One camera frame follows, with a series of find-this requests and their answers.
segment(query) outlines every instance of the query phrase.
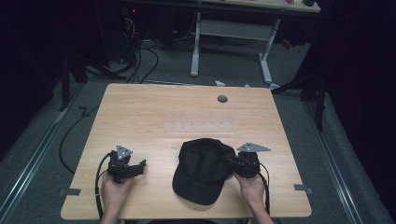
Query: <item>black cap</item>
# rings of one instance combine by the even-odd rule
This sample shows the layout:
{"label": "black cap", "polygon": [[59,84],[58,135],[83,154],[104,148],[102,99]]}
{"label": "black cap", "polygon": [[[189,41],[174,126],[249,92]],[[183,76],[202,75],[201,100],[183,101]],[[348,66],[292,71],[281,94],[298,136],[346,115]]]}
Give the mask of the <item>black cap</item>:
{"label": "black cap", "polygon": [[193,203],[214,203],[224,181],[233,173],[225,154],[235,155],[235,151],[217,139],[200,138],[183,143],[172,182],[175,193]]}

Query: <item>metal bracket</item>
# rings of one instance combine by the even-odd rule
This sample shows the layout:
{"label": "metal bracket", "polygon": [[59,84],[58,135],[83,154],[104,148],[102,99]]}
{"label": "metal bracket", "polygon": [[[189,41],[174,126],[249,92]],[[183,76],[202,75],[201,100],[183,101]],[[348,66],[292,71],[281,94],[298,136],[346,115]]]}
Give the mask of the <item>metal bracket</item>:
{"label": "metal bracket", "polygon": [[243,152],[260,152],[260,151],[271,151],[269,147],[259,146],[250,142],[245,143],[241,147],[237,148],[239,151]]}
{"label": "metal bracket", "polygon": [[117,159],[119,161],[131,154],[132,154],[132,151],[130,149],[128,149],[126,147],[122,147],[120,145],[117,145]]}

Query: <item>wooden table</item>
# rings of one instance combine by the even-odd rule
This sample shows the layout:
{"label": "wooden table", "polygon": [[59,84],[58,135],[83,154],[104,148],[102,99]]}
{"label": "wooden table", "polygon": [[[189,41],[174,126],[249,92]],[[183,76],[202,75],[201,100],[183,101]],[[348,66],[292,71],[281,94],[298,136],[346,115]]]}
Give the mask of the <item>wooden table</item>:
{"label": "wooden table", "polygon": [[[228,102],[220,103],[220,95]],[[233,148],[248,141],[271,148],[258,153],[270,174],[271,216],[310,216],[305,192],[294,189],[294,184],[303,183],[268,89],[110,84],[70,186],[81,192],[66,197],[62,217],[99,218],[95,173],[100,160],[116,145],[134,152],[131,165],[143,159],[148,163],[134,182],[121,218],[251,217],[233,176],[210,206],[191,203],[173,192],[181,145],[201,137],[219,139]]]}

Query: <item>baseball cap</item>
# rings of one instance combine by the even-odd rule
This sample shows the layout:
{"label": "baseball cap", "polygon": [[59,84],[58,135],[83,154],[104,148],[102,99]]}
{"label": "baseball cap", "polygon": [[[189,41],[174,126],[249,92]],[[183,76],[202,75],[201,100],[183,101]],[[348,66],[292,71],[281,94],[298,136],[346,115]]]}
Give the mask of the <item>baseball cap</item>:
{"label": "baseball cap", "polygon": [[225,154],[235,155],[235,152],[217,139],[200,138],[183,143],[172,181],[174,192],[193,203],[214,203],[224,181],[233,173]]}

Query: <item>gray carpet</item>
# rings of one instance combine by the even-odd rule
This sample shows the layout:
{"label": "gray carpet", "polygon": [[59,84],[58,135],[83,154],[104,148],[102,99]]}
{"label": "gray carpet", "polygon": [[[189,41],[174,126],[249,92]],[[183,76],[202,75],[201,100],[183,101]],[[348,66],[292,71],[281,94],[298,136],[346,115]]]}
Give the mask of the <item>gray carpet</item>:
{"label": "gray carpet", "polygon": [[[213,86],[215,80],[220,80],[226,86],[244,86],[246,82],[252,87],[268,87],[263,83],[257,59],[257,53],[260,51],[262,43],[249,42],[237,45],[233,43],[236,41],[239,41],[238,44],[242,43],[240,40],[230,40],[230,42],[222,43],[219,48],[218,43],[204,43],[198,77],[190,77],[192,46],[174,45],[171,48],[158,44],[152,50],[158,54],[159,62],[146,81],[156,80]],[[149,46],[153,46],[153,43],[144,44],[144,47]],[[293,80],[308,49],[308,45],[290,50],[279,45],[272,47],[268,64],[275,84],[282,85]],[[154,54],[142,50],[142,63],[137,73],[138,76],[141,78],[145,75],[155,63]],[[120,66],[113,63],[112,69]],[[12,211],[7,223],[98,223],[95,220],[68,221],[60,217],[64,197],[59,196],[59,192],[70,186],[73,176],[60,162],[59,147],[70,127],[81,118],[83,110],[81,107],[85,106],[87,110],[91,110],[98,106],[106,85],[113,82],[121,81],[90,75],[89,82],[83,87],[81,94],[67,111],[59,130],[49,144],[47,155],[26,191],[22,194],[21,200]],[[76,92],[78,84],[72,81],[71,86],[72,92]],[[305,218],[276,219],[276,223],[349,223],[326,166],[316,127],[312,124],[312,118],[307,112],[306,104],[310,103],[301,102],[298,92],[286,91],[275,95],[275,100],[303,182],[313,190],[313,194],[308,195],[313,213],[310,217]],[[24,167],[39,146],[46,130],[59,113],[57,110],[61,106],[60,84],[54,88],[54,93],[55,97],[36,114],[19,141],[0,163],[1,202],[12,190]],[[64,139],[64,161],[73,170],[77,167],[94,117],[95,112],[82,119]],[[360,209],[362,222],[393,223],[388,211],[378,200],[370,180],[347,141],[328,98],[326,99],[323,128],[323,134],[326,136],[337,164],[339,164],[355,203]]]}

